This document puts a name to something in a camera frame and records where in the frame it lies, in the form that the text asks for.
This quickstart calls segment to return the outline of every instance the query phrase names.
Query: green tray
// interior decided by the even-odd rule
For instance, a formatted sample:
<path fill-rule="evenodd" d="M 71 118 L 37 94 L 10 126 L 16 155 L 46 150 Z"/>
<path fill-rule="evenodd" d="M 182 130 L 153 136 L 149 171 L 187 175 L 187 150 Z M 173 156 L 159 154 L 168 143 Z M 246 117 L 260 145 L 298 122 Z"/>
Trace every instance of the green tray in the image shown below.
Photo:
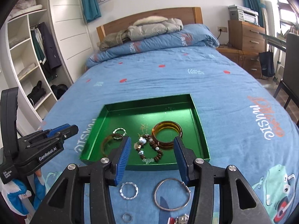
<path fill-rule="evenodd" d="M 185 147 L 192 149 L 196 157 L 210 160 L 204 132 L 190 94 L 105 105 L 90 132 L 80 159 L 87 164 L 100 160 L 103 157 L 100 151 L 102 141 L 116 128 L 121 127 L 132 140 L 127 170 L 175 170 L 178 166 L 172 149 L 162 149 L 163 156 L 158 163 L 146 164 L 133 148 L 140 135 L 151 134 L 152 128 L 157 123 L 166 120 L 174 121 L 182 127 Z M 164 129 L 156 137 L 161 141 L 172 141 L 177 135 L 173 129 Z M 109 154 L 111 149 L 118 147 L 119 144 L 119 140 L 110 141 L 105 146 L 105 153 Z M 148 143 L 144 145 L 143 150 L 147 158 L 157 155 Z"/>

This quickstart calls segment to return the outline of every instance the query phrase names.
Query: blue gripper pad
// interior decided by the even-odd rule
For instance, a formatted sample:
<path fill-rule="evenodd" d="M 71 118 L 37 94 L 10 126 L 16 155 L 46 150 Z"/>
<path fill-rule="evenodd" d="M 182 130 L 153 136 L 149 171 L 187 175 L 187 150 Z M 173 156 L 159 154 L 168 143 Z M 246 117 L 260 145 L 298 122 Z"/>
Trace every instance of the blue gripper pad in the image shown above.
<path fill-rule="evenodd" d="M 181 179 L 186 185 L 188 185 L 188 183 L 190 181 L 190 179 L 188 177 L 188 167 L 187 167 L 187 163 L 186 163 L 186 160 L 184 158 L 184 155 L 183 155 L 181 145 L 178 142 L 179 140 L 181 140 L 181 139 L 178 139 L 178 137 L 176 137 L 174 139 L 174 141 L 173 141 L 173 151 L 174 151 L 174 155 L 175 155 L 176 162 L 177 162 L 177 165 L 178 165 L 178 169 L 180 171 Z"/>
<path fill-rule="evenodd" d="M 131 138 L 128 137 L 127 142 L 124 146 L 123 152 L 121 153 L 121 156 L 119 157 L 119 161 L 116 166 L 116 175 L 115 175 L 115 180 L 114 180 L 115 186 L 117 186 L 119 184 L 119 182 L 123 179 L 123 175 L 125 173 L 125 169 L 127 166 L 131 148 L 132 148 Z"/>
<path fill-rule="evenodd" d="M 52 136 L 54 136 L 57 132 L 60 132 L 66 128 L 70 127 L 69 124 L 64 124 L 64 125 L 61 125 L 61 126 L 58 126 L 56 127 L 55 129 L 52 129 L 49 134 L 47 135 L 47 138 L 50 138 Z"/>

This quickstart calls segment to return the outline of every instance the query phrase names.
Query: silver bolt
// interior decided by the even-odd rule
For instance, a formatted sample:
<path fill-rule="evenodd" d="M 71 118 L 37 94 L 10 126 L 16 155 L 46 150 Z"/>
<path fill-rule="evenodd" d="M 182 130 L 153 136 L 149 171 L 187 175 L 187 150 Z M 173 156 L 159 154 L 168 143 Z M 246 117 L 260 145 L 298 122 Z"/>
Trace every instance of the silver bolt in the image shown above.
<path fill-rule="evenodd" d="M 234 171 L 237 170 L 237 167 L 234 166 L 234 165 L 229 165 L 229 166 L 228 166 L 228 169 L 229 169 L 230 171 L 234 172 Z"/>
<path fill-rule="evenodd" d="M 204 163 L 204 159 L 202 159 L 202 158 L 196 158 L 195 162 L 198 163 L 198 164 L 203 164 Z"/>
<path fill-rule="evenodd" d="M 70 165 L 68 165 L 68 170 L 74 170 L 76 168 L 76 165 L 71 163 Z"/>
<path fill-rule="evenodd" d="M 110 160 L 109 160 L 109 158 L 108 157 L 103 157 L 102 159 L 101 159 L 101 163 L 108 163 Z"/>

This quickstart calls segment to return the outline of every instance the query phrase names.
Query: printer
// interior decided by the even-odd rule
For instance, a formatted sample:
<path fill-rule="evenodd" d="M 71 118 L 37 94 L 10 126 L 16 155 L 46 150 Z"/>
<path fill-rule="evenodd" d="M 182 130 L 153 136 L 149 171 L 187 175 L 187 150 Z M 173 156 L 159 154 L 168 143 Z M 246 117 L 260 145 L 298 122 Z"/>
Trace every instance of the printer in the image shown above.
<path fill-rule="evenodd" d="M 228 7 L 231 20 L 246 21 L 255 25 L 259 25 L 259 13 L 247 7 L 232 5 Z"/>

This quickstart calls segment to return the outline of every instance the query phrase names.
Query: wooden headboard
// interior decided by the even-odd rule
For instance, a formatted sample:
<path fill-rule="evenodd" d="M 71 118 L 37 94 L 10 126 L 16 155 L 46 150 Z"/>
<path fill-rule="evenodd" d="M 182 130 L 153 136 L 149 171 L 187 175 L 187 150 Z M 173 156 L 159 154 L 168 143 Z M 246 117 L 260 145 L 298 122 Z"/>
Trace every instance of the wooden headboard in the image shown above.
<path fill-rule="evenodd" d="M 178 18 L 185 24 L 202 24 L 202 15 L 200 7 L 177 7 L 166 8 L 148 11 L 144 13 L 137 13 L 131 16 L 117 19 L 102 26 L 97 27 L 97 32 L 100 41 L 103 41 L 104 37 L 108 34 L 118 32 L 123 29 L 127 29 L 135 21 L 141 18 L 149 16 L 163 16 L 166 18 Z"/>

